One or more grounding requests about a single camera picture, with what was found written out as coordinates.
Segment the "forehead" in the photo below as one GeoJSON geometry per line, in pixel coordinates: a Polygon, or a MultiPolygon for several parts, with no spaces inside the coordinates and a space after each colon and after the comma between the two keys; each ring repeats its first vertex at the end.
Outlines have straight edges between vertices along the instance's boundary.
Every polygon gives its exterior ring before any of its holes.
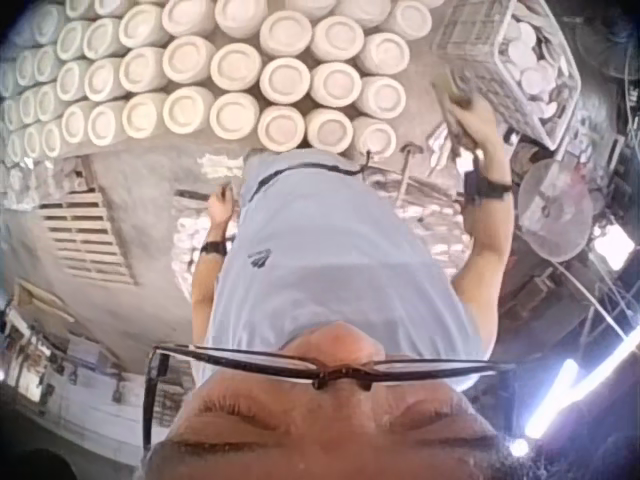
{"type": "Polygon", "coordinates": [[[149,480],[287,479],[355,480],[478,478],[479,465],[493,452],[471,453],[450,447],[374,445],[351,441],[335,448],[295,445],[231,455],[190,456],[163,445],[145,469],[149,480]]]}

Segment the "eyebrow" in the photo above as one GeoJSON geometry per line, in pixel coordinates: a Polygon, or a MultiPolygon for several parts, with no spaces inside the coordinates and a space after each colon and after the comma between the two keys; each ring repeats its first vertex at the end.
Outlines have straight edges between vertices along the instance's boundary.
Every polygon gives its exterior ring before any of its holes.
{"type": "Polygon", "coordinates": [[[149,452],[143,462],[143,470],[146,475],[152,475],[168,466],[177,468],[189,460],[255,453],[274,448],[277,448],[277,445],[252,442],[201,443],[165,440],[149,452]]]}
{"type": "Polygon", "coordinates": [[[478,453],[493,452],[503,448],[500,435],[484,435],[474,438],[435,438],[416,440],[413,443],[418,447],[453,448],[472,450],[478,453]]]}

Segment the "black wristband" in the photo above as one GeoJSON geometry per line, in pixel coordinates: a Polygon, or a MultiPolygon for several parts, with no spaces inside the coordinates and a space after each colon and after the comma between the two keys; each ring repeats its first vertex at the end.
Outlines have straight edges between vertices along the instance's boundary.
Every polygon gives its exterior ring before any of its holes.
{"type": "Polygon", "coordinates": [[[227,243],[226,242],[207,242],[200,249],[200,255],[209,255],[215,253],[221,257],[227,256],[227,243]]]}
{"type": "Polygon", "coordinates": [[[464,177],[464,195],[467,200],[475,203],[484,199],[500,200],[511,192],[513,192],[513,185],[493,182],[477,169],[467,172],[464,177]]]}

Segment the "t-shirt logo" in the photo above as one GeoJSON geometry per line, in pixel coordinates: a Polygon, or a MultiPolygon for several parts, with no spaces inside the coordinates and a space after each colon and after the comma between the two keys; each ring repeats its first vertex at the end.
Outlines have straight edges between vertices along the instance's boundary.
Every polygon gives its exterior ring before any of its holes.
{"type": "Polygon", "coordinates": [[[259,252],[250,254],[247,258],[251,260],[251,266],[253,268],[260,270],[271,258],[271,249],[260,250],[259,252]]]}

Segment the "light blue t-shirt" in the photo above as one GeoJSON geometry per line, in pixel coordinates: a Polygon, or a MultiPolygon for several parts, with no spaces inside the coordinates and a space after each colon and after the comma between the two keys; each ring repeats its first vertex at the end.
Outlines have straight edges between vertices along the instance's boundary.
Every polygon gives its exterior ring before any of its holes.
{"type": "MultiPolygon", "coordinates": [[[[300,162],[357,169],[318,150],[249,162],[206,345],[272,352],[309,329],[344,321],[388,355],[484,360],[477,327],[444,272],[360,176],[293,170],[247,204],[262,178],[300,162]]],[[[211,372],[203,368],[198,380],[211,372]]]]}

